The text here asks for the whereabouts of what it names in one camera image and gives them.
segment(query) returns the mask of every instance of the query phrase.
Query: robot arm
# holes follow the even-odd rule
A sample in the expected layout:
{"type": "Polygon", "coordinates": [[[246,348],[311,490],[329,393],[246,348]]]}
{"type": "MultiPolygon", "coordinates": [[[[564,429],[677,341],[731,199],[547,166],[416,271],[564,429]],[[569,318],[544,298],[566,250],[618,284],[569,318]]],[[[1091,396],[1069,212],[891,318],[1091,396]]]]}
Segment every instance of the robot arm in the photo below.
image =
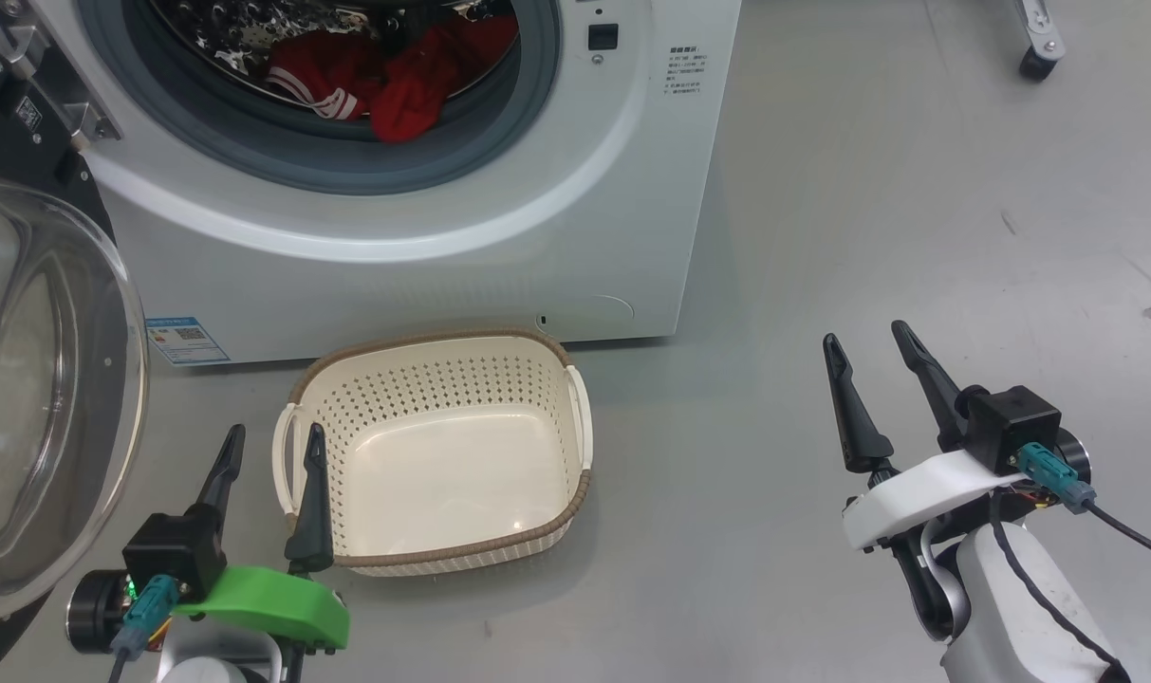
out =
{"type": "Polygon", "coordinates": [[[890,551],[900,563],[921,625],[931,639],[947,642],[943,667],[952,683],[1125,680],[1118,677],[1121,667],[1100,660],[1044,609],[999,544],[1004,540],[1017,557],[1013,562],[1051,595],[1069,625],[1110,652],[1077,593],[1019,523],[1060,502],[1019,469],[1023,446],[1043,443],[1088,484],[1085,449],[1060,428],[1060,412],[1024,386],[994,395],[980,386],[960,392],[907,324],[897,320],[892,332],[906,366],[921,380],[945,453],[897,471],[889,462],[890,441],[854,389],[843,347],[826,336],[824,358],[846,470],[870,475],[870,492],[852,498],[843,514],[849,545],[867,553],[890,551]],[[1003,494],[1006,487],[1016,494],[1003,494]]]}
{"type": "Polygon", "coordinates": [[[68,640],[81,653],[114,653],[113,681],[124,661],[155,652],[162,683],[297,683],[306,655],[346,647],[349,610],[311,580],[335,557],[322,427],[314,424],[306,442],[305,493],[283,551],[288,572],[233,567],[220,547],[245,435],[239,424],[230,428],[197,502],[183,515],[150,515],[123,549],[124,569],[89,572],[73,592],[68,640]],[[147,595],[161,595],[159,583],[176,595],[168,605],[154,601],[146,619],[143,605],[147,595]]]}

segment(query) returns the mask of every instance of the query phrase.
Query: washing machine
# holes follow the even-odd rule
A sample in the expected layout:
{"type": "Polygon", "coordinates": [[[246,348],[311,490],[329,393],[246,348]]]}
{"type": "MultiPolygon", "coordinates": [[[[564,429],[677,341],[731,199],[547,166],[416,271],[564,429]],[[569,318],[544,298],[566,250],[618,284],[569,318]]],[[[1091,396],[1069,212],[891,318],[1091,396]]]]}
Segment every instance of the washing machine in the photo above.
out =
{"type": "Polygon", "coordinates": [[[0,107],[30,134],[15,154],[51,117],[71,131],[169,363],[674,333],[740,0],[514,0],[509,51],[409,143],[237,83],[165,6],[0,0],[0,68],[40,94],[0,107]]]}

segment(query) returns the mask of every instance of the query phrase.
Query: black cable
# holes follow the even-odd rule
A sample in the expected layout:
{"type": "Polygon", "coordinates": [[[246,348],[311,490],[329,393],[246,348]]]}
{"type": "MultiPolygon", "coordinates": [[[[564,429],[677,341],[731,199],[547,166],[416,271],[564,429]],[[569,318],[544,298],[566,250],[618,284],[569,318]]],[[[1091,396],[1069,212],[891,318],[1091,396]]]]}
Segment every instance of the black cable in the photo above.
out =
{"type": "Polygon", "coordinates": [[[1119,662],[1112,653],[1106,652],[1103,648],[1103,645],[1091,640],[1085,632],[1082,632],[1082,630],[1077,628],[1077,625],[1074,625],[1072,621],[1068,621],[1068,617],[1057,609],[1055,605],[1051,604],[1051,600],[1043,594],[1043,591],[1041,591],[1038,586],[1035,586],[1035,580],[1030,579],[1030,575],[1022,569],[1022,562],[1019,562],[1019,559],[1014,556],[1013,548],[1009,547],[1009,539],[1005,536],[1005,528],[1001,524],[1003,494],[1003,492],[992,492],[992,498],[989,498],[988,523],[992,525],[992,539],[997,540],[997,547],[1001,548],[1001,552],[1005,553],[1005,562],[1009,563],[1009,569],[1013,569],[1013,574],[1017,575],[1017,578],[1022,579],[1022,584],[1027,587],[1027,592],[1030,593],[1030,597],[1035,598],[1035,601],[1039,602],[1039,606],[1042,606],[1042,608],[1051,615],[1052,621],[1060,625],[1060,628],[1064,628],[1065,631],[1070,632],[1073,638],[1076,638],[1080,644],[1090,650],[1090,652],[1095,653],[1099,660],[1105,661],[1110,668],[1105,671],[1104,681],[1112,678],[1122,681],[1129,680],[1127,678],[1127,670],[1122,668],[1121,662],[1119,662]]]}
{"type": "Polygon", "coordinates": [[[120,675],[123,674],[123,665],[128,665],[128,655],[121,650],[116,653],[116,665],[110,667],[110,678],[107,683],[120,683],[120,675]]]}
{"type": "Polygon", "coordinates": [[[1105,511],[1103,508],[1097,507],[1097,504],[1095,504],[1095,501],[1092,500],[1083,501],[1082,506],[1083,508],[1090,510],[1091,514],[1095,514],[1097,518],[1103,519],[1103,522],[1110,524],[1115,531],[1121,532],[1128,539],[1135,540],[1141,546],[1146,547],[1151,551],[1151,539],[1149,539],[1149,537],[1144,536],[1138,531],[1135,531],[1134,528],[1127,526],[1127,524],[1119,522],[1119,519],[1113,518],[1113,516],[1111,516],[1108,511],[1105,511]]]}

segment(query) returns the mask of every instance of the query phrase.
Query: warning label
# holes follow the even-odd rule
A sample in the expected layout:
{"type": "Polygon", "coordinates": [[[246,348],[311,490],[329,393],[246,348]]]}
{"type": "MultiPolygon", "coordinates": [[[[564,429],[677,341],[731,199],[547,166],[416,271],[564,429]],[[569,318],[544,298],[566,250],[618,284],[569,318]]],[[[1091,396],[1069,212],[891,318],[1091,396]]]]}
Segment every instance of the warning label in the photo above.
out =
{"type": "Polygon", "coordinates": [[[40,121],[43,121],[43,114],[40,109],[36,108],[36,104],[32,103],[31,97],[24,97],[21,103],[18,103],[18,108],[15,109],[15,114],[18,115],[18,120],[28,127],[28,130],[35,132],[37,128],[40,128],[40,121]]]}
{"type": "Polygon", "coordinates": [[[224,363],[229,359],[193,317],[146,319],[145,333],[166,359],[176,366],[224,363]]]}
{"type": "Polygon", "coordinates": [[[679,45],[668,52],[668,73],[663,74],[663,94],[700,94],[709,56],[696,45],[679,45]]]}

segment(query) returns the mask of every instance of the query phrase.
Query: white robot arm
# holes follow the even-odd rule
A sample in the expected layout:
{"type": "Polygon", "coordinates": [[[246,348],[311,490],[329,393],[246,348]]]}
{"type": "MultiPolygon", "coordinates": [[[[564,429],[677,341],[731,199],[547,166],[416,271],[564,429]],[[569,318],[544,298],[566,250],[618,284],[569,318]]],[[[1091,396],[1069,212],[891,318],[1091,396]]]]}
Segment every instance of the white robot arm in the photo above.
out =
{"type": "Polygon", "coordinates": [[[1061,502],[1027,477],[1038,480],[1039,472],[1021,462],[1023,447],[1049,465],[1064,463],[1092,502],[1085,449],[1060,428],[1060,412],[1024,386],[960,392],[907,324],[897,320],[892,332],[921,378],[945,453],[897,471],[891,442],[853,388],[844,349],[824,337],[845,466],[870,476],[869,492],[843,514],[849,546],[890,551],[900,563],[927,635],[947,644],[943,668],[952,683],[1127,681],[1095,619],[1021,524],[1061,502]]]}

